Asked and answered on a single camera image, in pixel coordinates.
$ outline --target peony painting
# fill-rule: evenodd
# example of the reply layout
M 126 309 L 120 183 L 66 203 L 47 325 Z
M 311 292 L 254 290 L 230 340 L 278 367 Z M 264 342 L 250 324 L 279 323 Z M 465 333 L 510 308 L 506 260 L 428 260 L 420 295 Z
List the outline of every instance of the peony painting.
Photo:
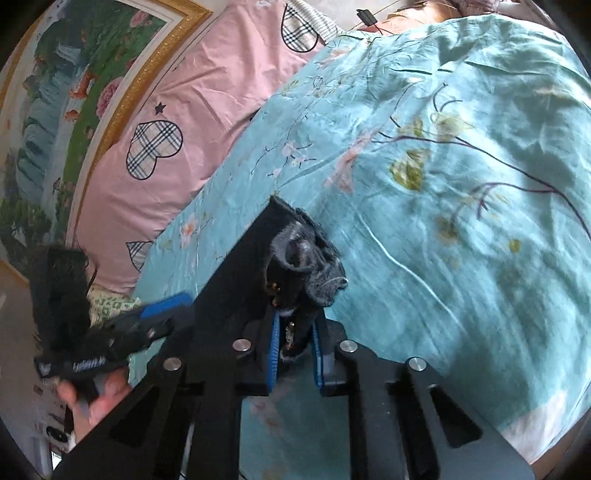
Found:
M 150 1 L 168 8 L 166 0 L 144 3 Z M 177 4 L 184 5 L 183 0 Z M 190 25 L 201 22 L 196 15 L 209 14 L 186 4 L 189 13 L 200 9 Z M 144 49 L 157 49 L 152 40 L 166 25 L 123 1 L 58 0 L 27 32 L 13 53 L 17 59 L 4 66 L 0 258 L 25 275 L 37 245 L 64 243 L 74 191 L 95 133 L 111 121 L 111 100 Z

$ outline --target gold picture frame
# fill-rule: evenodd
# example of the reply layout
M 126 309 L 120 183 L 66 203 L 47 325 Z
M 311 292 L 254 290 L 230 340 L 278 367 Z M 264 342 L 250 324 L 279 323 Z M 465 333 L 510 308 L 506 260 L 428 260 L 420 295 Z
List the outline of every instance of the gold picture frame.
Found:
M 206 8 L 190 0 L 151 0 L 156 4 L 160 4 L 166 8 L 181 14 L 184 18 L 178 25 L 169 33 L 159 47 L 152 52 L 149 59 L 146 61 L 140 72 L 135 76 L 129 88 L 127 88 L 124 98 L 119 102 L 115 113 L 111 117 L 111 121 L 102 136 L 99 146 L 94 154 L 90 169 L 85 178 L 84 185 L 77 185 L 77 188 L 82 187 L 82 195 L 76 211 L 72 214 L 76 215 L 76 220 L 72 226 L 72 231 L 78 227 L 80 213 L 82 211 L 82 204 L 86 196 L 86 189 L 88 182 L 92 177 L 93 170 L 97 162 L 105 154 L 105 152 L 113 145 L 123 133 L 127 122 L 133 113 L 135 106 L 142 99 L 142 95 L 148 89 L 150 84 L 154 81 L 157 73 L 169 61 L 173 53 L 180 47 L 189 37 L 195 32 L 197 27 L 201 25 L 212 12 Z
M 160 16 L 165 22 L 162 33 L 152 41 L 149 47 L 144 49 L 142 64 L 138 62 L 133 71 L 129 71 L 125 81 L 122 82 L 122 92 L 117 92 L 117 99 L 113 97 L 113 103 L 109 108 L 108 116 L 100 122 L 97 128 L 96 138 L 92 139 L 91 145 L 83 157 L 83 164 L 75 183 L 74 197 L 71 202 L 67 217 L 67 232 L 74 232 L 79 222 L 82 204 L 85 200 L 86 191 L 93 171 L 105 152 L 121 137 L 128 122 L 136 108 L 144 100 L 149 88 L 153 87 L 155 81 L 161 76 L 169 62 L 174 60 L 176 52 L 180 54 L 181 48 L 191 41 L 200 26 L 212 15 L 212 12 L 205 7 L 195 3 L 193 0 L 116 0 L 145 12 Z M 24 52 L 29 51 L 28 46 L 34 42 L 34 35 L 38 36 L 38 29 L 42 28 L 42 22 L 47 22 L 48 10 L 39 17 L 27 30 L 17 47 L 9 58 L 7 65 L 0 77 L 0 114 L 4 109 L 3 118 L 6 128 L 10 129 L 13 109 L 13 93 L 17 81 L 20 84 L 22 69 L 20 64 L 25 58 Z M 63 241 L 67 245 L 73 243 L 72 233 L 67 233 Z

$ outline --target black tool handle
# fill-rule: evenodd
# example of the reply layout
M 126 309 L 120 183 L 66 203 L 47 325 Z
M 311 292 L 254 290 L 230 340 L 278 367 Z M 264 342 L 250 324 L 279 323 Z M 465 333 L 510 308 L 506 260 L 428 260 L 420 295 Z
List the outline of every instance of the black tool handle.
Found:
M 95 380 L 93 378 L 77 380 L 72 382 L 72 384 L 78 393 L 78 401 L 85 401 L 90 405 L 99 398 L 99 392 L 96 389 Z

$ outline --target metal bolt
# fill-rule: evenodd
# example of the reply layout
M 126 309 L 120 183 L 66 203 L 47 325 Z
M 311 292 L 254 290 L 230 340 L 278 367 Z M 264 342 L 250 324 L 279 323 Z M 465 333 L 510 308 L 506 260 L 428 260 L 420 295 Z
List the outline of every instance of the metal bolt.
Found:
M 237 352 L 246 352 L 246 351 L 250 350 L 251 347 L 252 347 L 251 341 L 247 340 L 245 338 L 239 338 L 238 340 L 235 340 L 234 343 L 232 344 L 232 348 Z
M 339 348 L 343 352 L 353 353 L 357 350 L 357 343 L 355 343 L 353 340 L 343 340 L 341 343 L 339 343 Z
M 172 356 L 164 361 L 164 369 L 169 372 L 174 372 L 183 366 L 183 361 L 180 358 Z
M 419 356 L 414 356 L 408 361 L 408 366 L 416 372 L 422 372 L 427 368 L 427 362 Z

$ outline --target pink pillowcase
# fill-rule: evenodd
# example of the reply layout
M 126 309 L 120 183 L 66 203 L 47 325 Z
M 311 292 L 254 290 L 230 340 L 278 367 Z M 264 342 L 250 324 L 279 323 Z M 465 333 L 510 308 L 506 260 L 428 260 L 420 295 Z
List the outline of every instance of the pink pillowcase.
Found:
M 76 231 L 96 284 L 128 294 L 154 239 L 201 190 L 262 104 L 323 47 L 282 39 L 285 3 L 233 0 L 99 160 Z

